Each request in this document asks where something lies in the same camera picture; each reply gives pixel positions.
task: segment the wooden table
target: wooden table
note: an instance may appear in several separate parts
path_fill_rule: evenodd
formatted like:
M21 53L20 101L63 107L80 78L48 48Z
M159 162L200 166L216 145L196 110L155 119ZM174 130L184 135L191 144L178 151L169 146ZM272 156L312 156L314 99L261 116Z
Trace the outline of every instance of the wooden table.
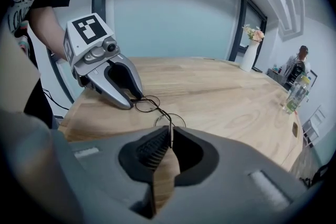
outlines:
M160 107L180 115L186 126L244 142L289 171L303 144L295 113L280 106L287 91L262 73L244 72L233 62L204 58L131 58L144 95L155 95ZM68 141L92 140L152 127L159 111L119 110L85 89L59 130ZM294 136L293 123L298 126ZM160 208L172 191L179 165L172 150L154 174Z

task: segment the pink flower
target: pink flower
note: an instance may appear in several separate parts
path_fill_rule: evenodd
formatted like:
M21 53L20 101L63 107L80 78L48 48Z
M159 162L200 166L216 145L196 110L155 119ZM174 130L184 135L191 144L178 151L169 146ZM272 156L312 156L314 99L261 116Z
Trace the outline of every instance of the pink flower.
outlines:
M254 31L253 40L255 40L257 42L261 42L264 37L265 37L265 35L261 30L255 30Z

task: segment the cap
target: cap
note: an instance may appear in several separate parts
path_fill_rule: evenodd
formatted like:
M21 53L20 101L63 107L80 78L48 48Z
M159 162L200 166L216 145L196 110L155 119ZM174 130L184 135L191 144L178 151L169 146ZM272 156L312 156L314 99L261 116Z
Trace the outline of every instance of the cap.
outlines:
M305 82L305 83L310 83L310 80L306 77L306 76L302 76L302 80Z

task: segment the glass wall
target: glass wall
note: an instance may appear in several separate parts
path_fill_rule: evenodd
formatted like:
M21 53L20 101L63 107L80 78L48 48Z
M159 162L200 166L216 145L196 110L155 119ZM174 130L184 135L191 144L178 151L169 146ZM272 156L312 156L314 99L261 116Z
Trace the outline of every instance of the glass wall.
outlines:
M106 0L107 24L128 57L227 59L237 0Z

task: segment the chair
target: chair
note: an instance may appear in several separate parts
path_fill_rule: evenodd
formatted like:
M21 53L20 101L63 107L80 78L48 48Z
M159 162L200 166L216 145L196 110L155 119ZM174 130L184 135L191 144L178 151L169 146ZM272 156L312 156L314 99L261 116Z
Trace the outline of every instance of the chair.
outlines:
M302 72L305 71L305 63L300 61L298 63L296 63L291 72L289 73L289 75L287 75L287 77L285 77L285 82L283 84L283 87L288 91L292 86L294 81L296 80L296 78L298 77L298 75L300 75Z
M323 122L325 118L326 118L325 113L321 109L321 105L319 105L319 107L315 110L313 115L308 119L308 121L304 123L304 126L310 125L307 128L307 130L303 132L303 138L306 140L307 146L312 144L312 142L314 142L318 137L320 137L318 126ZM316 136L314 139L311 139L309 137L310 142L308 142L308 136L311 136L311 134L315 134Z

